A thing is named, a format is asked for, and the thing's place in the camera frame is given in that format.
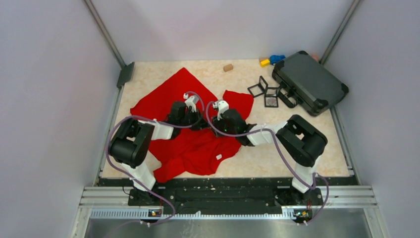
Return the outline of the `brown wooden block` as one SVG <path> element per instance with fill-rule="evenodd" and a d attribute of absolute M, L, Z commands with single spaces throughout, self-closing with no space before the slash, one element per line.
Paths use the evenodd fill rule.
<path fill-rule="evenodd" d="M 223 67 L 223 71 L 224 71 L 224 72 L 229 72 L 229 71 L 233 70 L 233 68 L 234 68 L 234 65 L 232 65 L 232 64 L 227 64 L 227 65 L 225 65 L 225 66 Z"/>

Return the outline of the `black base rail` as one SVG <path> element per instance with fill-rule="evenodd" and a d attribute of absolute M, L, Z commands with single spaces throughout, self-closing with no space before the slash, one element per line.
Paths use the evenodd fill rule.
<path fill-rule="evenodd" d="M 320 190 L 300 193 L 291 178 L 174 178 L 156 183 L 153 195 L 133 189 L 130 206 L 159 206 L 164 214 L 256 215 L 281 213 L 286 205 L 321 205 Z"/>

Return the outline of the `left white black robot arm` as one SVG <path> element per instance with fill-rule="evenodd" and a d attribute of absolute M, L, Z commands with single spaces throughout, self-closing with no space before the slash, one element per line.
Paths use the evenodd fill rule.
<path fill-rule="evenodd" d="M 150 143 L 173 140 L 183 128 L 202 130 L 208 126 L 193 103 L 174 102 L 164 121 L 133 117 L 124 121 L 110 140 L 107 152 L 131 175 L 134 187 L 141 191 L 140 199 L 147 205 L 153 205 L 158 201 L 159 192 L 153 188 L 156 178 L 145 163 Z"/>

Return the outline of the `tan toy block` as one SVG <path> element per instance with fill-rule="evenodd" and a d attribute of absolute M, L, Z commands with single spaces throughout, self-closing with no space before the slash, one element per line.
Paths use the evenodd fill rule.
<path fill-rule="evenodd" d="M 261 58 L 259 58 L 259 62 L 261 62 L 261 61 L 264 61 L 264 60 L 268 60 L 269 58 L 267 58 L 267 57 L 261 57 Z"/>

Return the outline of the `black corner bracket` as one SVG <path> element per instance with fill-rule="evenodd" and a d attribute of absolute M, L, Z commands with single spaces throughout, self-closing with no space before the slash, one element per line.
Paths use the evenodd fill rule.
<path fill-rule="evenodd" d="M 117 80 L 117 88 L 121 88 L 125 83 L 129 82 L 132 79 L 132 75 L 135 68 L 135 62 L 131 62 L 128 65 L 125 65 L 119 73 Z"/>

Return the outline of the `open black brooch box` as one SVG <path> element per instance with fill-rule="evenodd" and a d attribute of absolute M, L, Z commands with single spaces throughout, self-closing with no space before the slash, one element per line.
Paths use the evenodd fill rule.
<path fill-rule="evenodd" d="M 259 76 L 258 83 L 247 88 L 253 98 L 264 95 L 267 91 L 268 83 L 262 75 Z"/>

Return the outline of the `red t-shirt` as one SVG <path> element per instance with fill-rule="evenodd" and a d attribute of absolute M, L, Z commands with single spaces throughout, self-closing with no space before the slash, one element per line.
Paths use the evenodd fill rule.
<path fill-rule="evenodd" d="M 182 100 L 183 94 L 188 91 L 197 93 L 205 104 L 216 101 L 216 96 L 209 89 L 186 68 L 182 68 L 142 98 L 130 113 L 163 121 L 172 104 Z M 223 160 L 233 157 L 240 148 L 240 143 L 234 138 L 216 137 L 211 129 L 206 128 L 199 131 L 183 129 L 173 140 L 152 141 L 149 151 L 161 163 L 161 167 L 154 170 L 154 176 L 157 182 L 165 183 L 183 172 L 212 175 Z"/>

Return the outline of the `dark grey carrying case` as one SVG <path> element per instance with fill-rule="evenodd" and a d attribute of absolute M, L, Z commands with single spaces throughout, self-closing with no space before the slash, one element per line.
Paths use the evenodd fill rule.
<path fill-rule="evenodd" d="M 279 83 L 278 98 L 289 108 L 297 105 L 312 117 L 341 102 L 348 86 L 305 51 L 274 64 L 272 78 Z"/>

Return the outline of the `yellow toy block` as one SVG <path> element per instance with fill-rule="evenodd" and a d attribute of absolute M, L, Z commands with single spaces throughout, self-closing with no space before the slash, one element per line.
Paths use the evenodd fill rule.
<path fill-rule="evenodd" d="M 270 65 L 270 60 L 269 59 L 264 59 L 264 60 L 260 61 L 260 66 L 261 67 L 266 67 L 268 65 Z"/>

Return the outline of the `round glitter brooch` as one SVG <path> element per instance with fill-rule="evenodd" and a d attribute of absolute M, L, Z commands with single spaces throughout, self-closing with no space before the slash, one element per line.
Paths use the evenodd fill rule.
<path fill-rule="evenodd" d="M 277 100 L 274 97 L 267 97 L 265 104 L 267 107 L 277 107 Z"/>

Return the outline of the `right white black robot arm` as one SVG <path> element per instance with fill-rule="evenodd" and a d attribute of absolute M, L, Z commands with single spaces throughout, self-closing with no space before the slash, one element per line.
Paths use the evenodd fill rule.
<path fill-rule="evenodd" d="M 328 140 L 303 117 L 292 115 L 277 124 L 249 124 L 236 109 L 227 109 L 207 119 L 217 136 L 234 138 L 242 146 L 273 144 L 293 175 L 292 201 L 304 204 L 310 199 L 310 190 L 315 189 L 317 163 Z"/>

